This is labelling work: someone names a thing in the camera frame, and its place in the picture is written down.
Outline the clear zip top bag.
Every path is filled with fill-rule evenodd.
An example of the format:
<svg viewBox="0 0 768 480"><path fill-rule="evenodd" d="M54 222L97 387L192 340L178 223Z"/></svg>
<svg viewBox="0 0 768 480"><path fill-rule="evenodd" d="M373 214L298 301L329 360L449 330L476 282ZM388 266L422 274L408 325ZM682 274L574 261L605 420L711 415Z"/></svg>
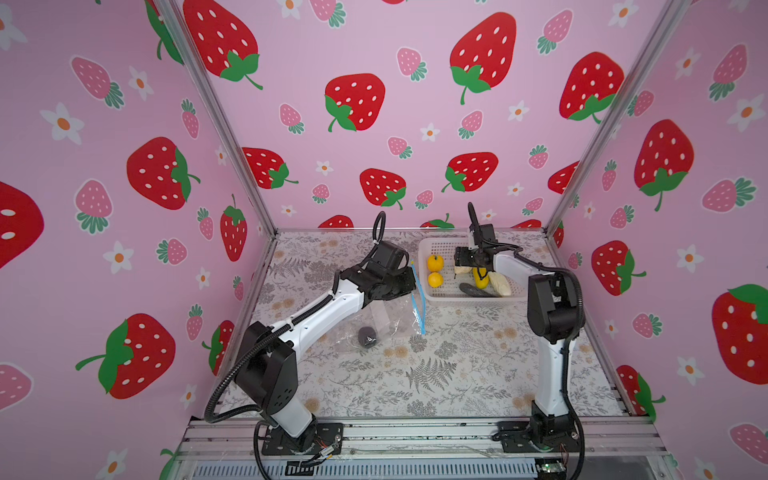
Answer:
<svg viewBox="0 0 768 480"><path fill-rule="evenodd" d="M379 346L397 346L413 336L421 339L426 334L426 300L414 264L409 267L415 276L416 289L395 300L372 301L361 312L335 326L329 338L338 350L363 353ZM378 343L369 349L362 348L358 342L358 331L364 326L375 328L378 334Z"/></svg>

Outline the black round toy food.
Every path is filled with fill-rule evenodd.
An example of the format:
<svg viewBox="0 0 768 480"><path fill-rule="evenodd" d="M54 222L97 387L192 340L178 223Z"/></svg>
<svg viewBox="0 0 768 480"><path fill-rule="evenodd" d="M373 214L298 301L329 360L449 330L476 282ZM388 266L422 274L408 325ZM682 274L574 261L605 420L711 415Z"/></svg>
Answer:
<svg viewBox="0 0 768 480"><path fill-rule="evenodd" d="M378 343L378 334L375 328L364 326L358 331L358 342L364 349L369 349Z"/></svg>

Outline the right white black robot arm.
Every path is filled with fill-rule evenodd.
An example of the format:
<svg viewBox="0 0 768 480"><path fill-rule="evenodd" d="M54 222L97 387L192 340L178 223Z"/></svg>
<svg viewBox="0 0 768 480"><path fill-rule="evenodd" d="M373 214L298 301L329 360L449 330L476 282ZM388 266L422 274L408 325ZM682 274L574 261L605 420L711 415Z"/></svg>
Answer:
<svg viewBox="0 0 768 480"><path fill-rule="evenodd" d="M527 321L539 340L539 380L528 426L518 437L549 450L578 435L578 416L569 397L570 364L585 315L575 275L525 257L520 246L498 241L490 224L469 228L468 245L456 249L455 264L527 285Z"/></svg>

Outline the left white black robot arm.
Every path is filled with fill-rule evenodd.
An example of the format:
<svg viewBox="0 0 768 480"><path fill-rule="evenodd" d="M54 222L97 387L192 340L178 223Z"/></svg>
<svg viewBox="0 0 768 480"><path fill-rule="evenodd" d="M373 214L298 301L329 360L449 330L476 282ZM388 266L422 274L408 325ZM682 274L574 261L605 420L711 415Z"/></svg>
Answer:
<svg viewBox="0 0 768 480"><path fill-rule="evenodd" d="M323 335L374 301L392 301L416 290L408 252L378 240L357 264L337 271L327 293L287 319L251 324L236 361L214 389L203 419L216 424L258 413L305 451L317 436L317 420L296 398L298 362Z"/></svg>

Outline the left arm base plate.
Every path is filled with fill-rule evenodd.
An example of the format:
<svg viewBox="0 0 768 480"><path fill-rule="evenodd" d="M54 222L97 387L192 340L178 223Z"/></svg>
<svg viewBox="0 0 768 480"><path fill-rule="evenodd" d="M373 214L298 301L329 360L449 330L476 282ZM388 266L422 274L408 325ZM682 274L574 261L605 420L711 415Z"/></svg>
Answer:
<svg viewBox="0 0 768 480"><path fill-rule="evenodd" d="M260 453L267 456L339 454L344 435L343 423L313 421L299 437L291 437L282 427L261 434Z"/></svg>

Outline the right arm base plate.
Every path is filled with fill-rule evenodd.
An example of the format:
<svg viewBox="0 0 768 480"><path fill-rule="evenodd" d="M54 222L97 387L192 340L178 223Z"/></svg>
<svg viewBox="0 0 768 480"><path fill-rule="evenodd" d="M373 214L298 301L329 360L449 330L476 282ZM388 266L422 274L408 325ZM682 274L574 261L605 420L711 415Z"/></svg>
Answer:
<svg viewBox="0 0 768 480"><path fill-rule="evenodd" d="M579 453L581 437L573 423L547 424L529 421L501 421L491 435L505 453Z"/></svg>

